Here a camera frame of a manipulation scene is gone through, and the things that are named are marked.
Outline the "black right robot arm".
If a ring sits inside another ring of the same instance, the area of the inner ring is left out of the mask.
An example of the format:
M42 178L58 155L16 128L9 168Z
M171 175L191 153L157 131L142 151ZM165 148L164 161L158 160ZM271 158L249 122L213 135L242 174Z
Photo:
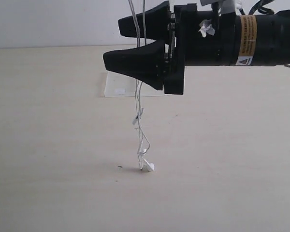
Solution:
M104 53L108 71L144 82L165 94L184 92L188 66L286 66L290 64L290 10L268 12L263 1L237 15L232 0L155 8L119 20L125 37L151 39L133 49Z

